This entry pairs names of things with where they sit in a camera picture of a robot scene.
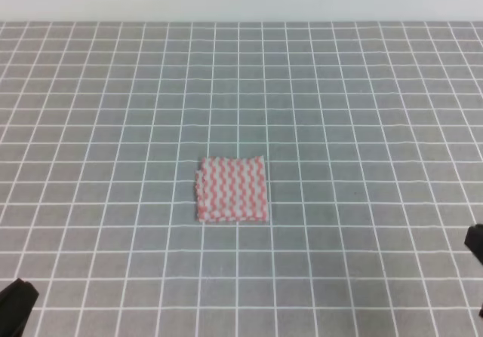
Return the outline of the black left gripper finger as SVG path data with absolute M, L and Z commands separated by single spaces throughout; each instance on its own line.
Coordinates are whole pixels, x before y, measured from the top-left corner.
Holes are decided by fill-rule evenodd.
M 21 337 L 39 297 L 38 290 L 17 278 L 1 291 L 1 337 Z

